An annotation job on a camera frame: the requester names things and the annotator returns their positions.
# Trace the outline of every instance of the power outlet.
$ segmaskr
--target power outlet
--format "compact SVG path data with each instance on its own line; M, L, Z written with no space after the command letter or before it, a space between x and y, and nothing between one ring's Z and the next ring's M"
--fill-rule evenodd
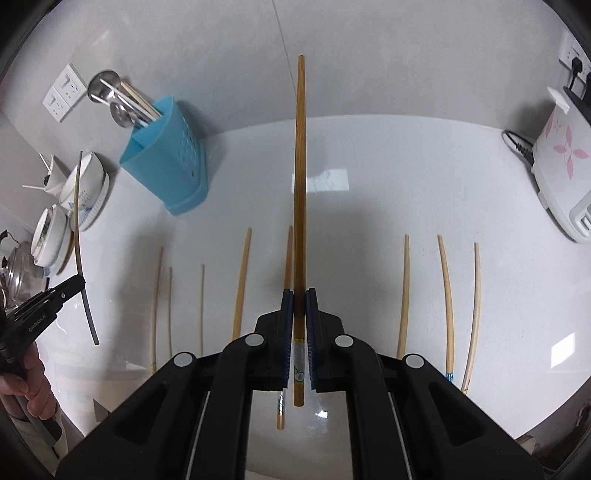
M43 106L51 113L51 116L61 122L70 110L66 101L58 93L55 87L51 87L43 99Z
M86 85L71 63L61 71L53 86L70 108L74 107L86 92Z
M583 71L579 73L579 80L587 83L587 74L591 72L591 62L585 55L581 45L569 30L564 30L560 47L560 63L569 70L572 69L573 58L578 57L583 62Z

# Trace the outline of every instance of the white countertop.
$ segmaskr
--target white countertop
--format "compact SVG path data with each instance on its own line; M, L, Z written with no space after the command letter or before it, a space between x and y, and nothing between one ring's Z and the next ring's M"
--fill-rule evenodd
M307 286L321 310L379 353L395 355L404 234L410 235L407 352L443 372L445 310L437 234L443 235L455 318L454 383L470 341L473 243L480 243L482 315L469 397L513 437L569 398L591 374L591 248L556 227L532 177L500 131L410 116L308 120ZM294 122L207 140L210 193L180 217L121 170L82 256L100 346L79 297L39 340L54 391L83 433L96 424L92 398L115 408L149 376L155 255L165 245L158 366L166 361L168 266L173 349L197 349L200 264L205 264L204 353L232 334L246 229L252 246L242 333L279 308L292 222ZM73 257L52 284L75 273ZM574 353L551 368L552 347L574 336ZM276 393L255 393L248 468L284 480L350 478L344 394L307 392L275 429Z

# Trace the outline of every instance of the kettle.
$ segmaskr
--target kettle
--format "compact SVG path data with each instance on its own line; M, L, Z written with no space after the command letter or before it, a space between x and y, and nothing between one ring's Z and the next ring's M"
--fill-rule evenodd
M0 242L8 235L7 230L0 233ZM43 268L34 263L30 242L18 243L8 258L2 257L0 288L4 298L0 300L4 300L5 308L22 305L33 295L44 291L46 284Z

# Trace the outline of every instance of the sticker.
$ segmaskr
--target sticker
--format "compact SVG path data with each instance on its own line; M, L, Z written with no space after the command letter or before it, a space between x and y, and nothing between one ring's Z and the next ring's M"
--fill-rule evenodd
M304 341L294 340L294 383L304 383Z

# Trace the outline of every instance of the white wall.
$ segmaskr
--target white wall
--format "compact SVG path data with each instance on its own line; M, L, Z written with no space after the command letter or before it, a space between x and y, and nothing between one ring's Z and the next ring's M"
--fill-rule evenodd
M148 96L172 93L199 135L294 116L297 55L310 116L396 113L537 135L558 86L563 24L542 0L63 0L31 34L0 108L36 149L116 164L128 132L83 99L58 124L41 106L72 59Z
M21 185L43 185L45 175L37 152L0 112L0 231L8 229L16 236L16 225L34 231L43 209L54 203L53 197Z

